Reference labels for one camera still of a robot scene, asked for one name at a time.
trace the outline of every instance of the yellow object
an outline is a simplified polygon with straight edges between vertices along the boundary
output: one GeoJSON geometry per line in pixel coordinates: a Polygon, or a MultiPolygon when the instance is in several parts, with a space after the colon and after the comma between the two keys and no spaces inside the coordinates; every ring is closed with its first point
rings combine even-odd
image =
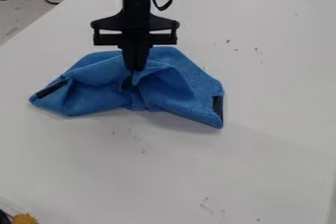
{"type": "Polygon", "coordinates": [[[29,214],[18,214],[14,216],[12,224],[38,224],[38,222],[29,214]]]}

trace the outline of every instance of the blue towel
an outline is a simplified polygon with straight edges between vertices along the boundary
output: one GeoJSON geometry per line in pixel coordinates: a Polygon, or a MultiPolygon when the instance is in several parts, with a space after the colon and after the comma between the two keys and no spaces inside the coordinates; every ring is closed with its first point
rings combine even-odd
{"type": "Polygon", "coordinates": [[[121,51],[92,53],[30,98],[35,106],[66,115],[127,108],[167,111],[223,127],[221,83],[173,47],[154,47],[146,67],[131,75],[121,51]]]}

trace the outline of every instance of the cloth fold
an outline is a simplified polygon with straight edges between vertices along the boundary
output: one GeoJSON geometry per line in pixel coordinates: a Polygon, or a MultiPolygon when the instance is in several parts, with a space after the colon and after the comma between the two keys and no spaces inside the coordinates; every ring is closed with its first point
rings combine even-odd
{"type": "Polygon", "coordinates": [[[221,83],[174,47],[154,47],[146,67],[131,74],[121,51],[86,55],[29,101],[65,116],[127,108],[166,111],[223,127],[221,83]]]}

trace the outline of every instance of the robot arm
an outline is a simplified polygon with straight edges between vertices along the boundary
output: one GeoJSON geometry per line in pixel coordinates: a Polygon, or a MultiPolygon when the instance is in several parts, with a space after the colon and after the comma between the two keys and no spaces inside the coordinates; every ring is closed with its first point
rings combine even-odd
{"type": "Polygon", "coordinates": [[[176,21],[154,16],[150,13],[151,1],[159,10],[167,9],[173,0],[158,7],[155,0],[123,0],[122,10],[115,16],[94,21],[94,45],[117,45],[123,50],[127,69],[132,73],[141,71],[146,64],[149,49],[153,45],[176,44],[176,21]],[[170,33],[150,33],[170,30],[170,33]],[[101,30],[120,31],[118,34],[101,34],[101,30]]]}

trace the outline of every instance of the white tabletop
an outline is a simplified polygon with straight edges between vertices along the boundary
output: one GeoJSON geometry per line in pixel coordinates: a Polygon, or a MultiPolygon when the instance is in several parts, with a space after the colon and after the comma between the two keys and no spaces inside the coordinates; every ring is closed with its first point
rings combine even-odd
{"type": "Polygon", "coordinates": [[[0,196],[48,224],[326,223],[335,0],[176,0],[161,14],[223,83],[222,131],[167,113],[69,120],[29,105],[85,54],[110,49],[93,47],[89,23],[120,3],[66,0],[0,48],[0,196]]]}

